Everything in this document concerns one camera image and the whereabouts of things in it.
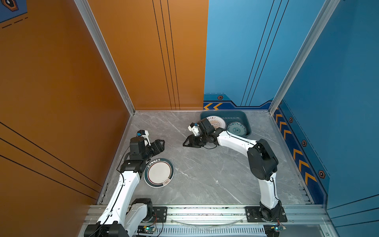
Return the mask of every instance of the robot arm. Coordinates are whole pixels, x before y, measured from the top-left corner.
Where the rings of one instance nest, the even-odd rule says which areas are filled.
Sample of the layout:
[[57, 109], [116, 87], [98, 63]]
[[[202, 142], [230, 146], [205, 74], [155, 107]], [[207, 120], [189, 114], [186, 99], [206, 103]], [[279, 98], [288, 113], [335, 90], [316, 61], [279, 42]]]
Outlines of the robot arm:
[[278, 159], [264, 139], [249, 140], [230, 134], [222, 128], [215, 129], [208, 119], [192, 123], [188, 129], [193, 132], [183, 146], [201, 148], [207, 142], [226, 146], [245, 155], [251, 172], [258, 178], [261, 191], [261, 214], [266, 221], [278, 218], [281, 202], [276, 195], [276, 171]]
[[147, 131], [140, 130], [136, 137], [130, 139], [130, 159], [121, 165], [119, 181], [112, 198], [97, 223], [87, 226], [84, 237], [129, 237], [134, 234], [141, 221], [152, 218], [153, 205], [150, 198], [134, 200], [126, 214], [146, 164], [151, 157], [164, 151], [164, 140], [150, 143], [148, 135]]

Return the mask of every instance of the ceramic plate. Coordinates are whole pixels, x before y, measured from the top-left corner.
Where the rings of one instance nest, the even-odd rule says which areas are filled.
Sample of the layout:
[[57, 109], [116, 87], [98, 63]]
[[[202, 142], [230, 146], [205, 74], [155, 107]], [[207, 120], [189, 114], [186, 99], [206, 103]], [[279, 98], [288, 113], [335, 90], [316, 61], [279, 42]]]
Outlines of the ceramic plate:
[[145, 182], [153, 188], [167, 185], [174, 176], [174, 166], [164, 158], [151, 161], [145, 169]]
[[247, 134], [246, 126], [240, 122], [231, 122], [228, 124], [228, 128], [226, 129], [228, 132], [233, 133], [238, 136], [243, 136]]
[[219, 116], [209, 116], [209, 117], [207, 117], [207, 119], [212, 124], [212, 126], [215, 128], [220, 127], [220, 128], [225, 129], [225, 127], [226, 127], [225, 121]]

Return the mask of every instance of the orange wall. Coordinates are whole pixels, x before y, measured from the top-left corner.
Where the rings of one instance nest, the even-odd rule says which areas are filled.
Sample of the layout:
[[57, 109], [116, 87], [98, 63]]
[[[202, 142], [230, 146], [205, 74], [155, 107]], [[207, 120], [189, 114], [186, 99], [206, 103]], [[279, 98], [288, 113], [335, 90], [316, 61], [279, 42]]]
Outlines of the orange wall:
[[27, 7], [0, 25], [1, 235], [75, 236], [129, 114], [75, 3]]
[[89, 1], [136, 109], [200, 109], [208, 1]]

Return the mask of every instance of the mounting plate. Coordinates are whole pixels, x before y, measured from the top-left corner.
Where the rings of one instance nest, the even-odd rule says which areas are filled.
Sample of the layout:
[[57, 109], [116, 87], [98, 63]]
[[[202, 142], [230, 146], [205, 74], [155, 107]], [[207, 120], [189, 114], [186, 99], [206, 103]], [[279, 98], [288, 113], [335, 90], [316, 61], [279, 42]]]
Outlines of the mounting plate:
[[153, 207], [153, 213], [157, 215], [157, 223], [158, 222], [166, 222], [167, 219], [167, 207]]
[[[265, 222], [262, 220], [262, 215], [260, 213], [260, 207], [245, 207], [245, 213], [247, 222]], [[280, 222], [287, 222], [287, 216], [284, 212], [284, 208], [281, 207], [279, 211], [279, 221]]]

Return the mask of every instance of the gray marble table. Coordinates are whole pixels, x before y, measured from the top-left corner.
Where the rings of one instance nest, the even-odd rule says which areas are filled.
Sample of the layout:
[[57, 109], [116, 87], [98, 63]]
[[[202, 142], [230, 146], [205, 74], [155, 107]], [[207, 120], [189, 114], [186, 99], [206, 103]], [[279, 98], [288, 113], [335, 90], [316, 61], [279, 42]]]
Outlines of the gray marble table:
[[[277, 192], [283, 204], [303, 204], [297, 170], [291, 166], [291, 157], [286, 157], [279, 139], [282, 139], [270, 122], [266, 111], [245, 112], [252, 133], [249, 139], [266, 139], [279, 160]], [[148, 130], [150, 140], [166, 141], [165, 151], [155, 158], [169, 159], [174, 165], [171, 182], [161, 188], [148, 186], [142, 178], [132, 200], [151, 198], [157, 205], [163, 204], [259, 204], [258, 179], [249, 170], [246, 156], [227, 147], [212, 150], [183, 147], [190, 131], [187, 127], [199, 121], [200, 112], [136, 112], [123, 146], [129, 146], [130, 138], [140, 129]], [[113, 172], [102, 204], [107, 204], [118, 181], [118, 172]]]

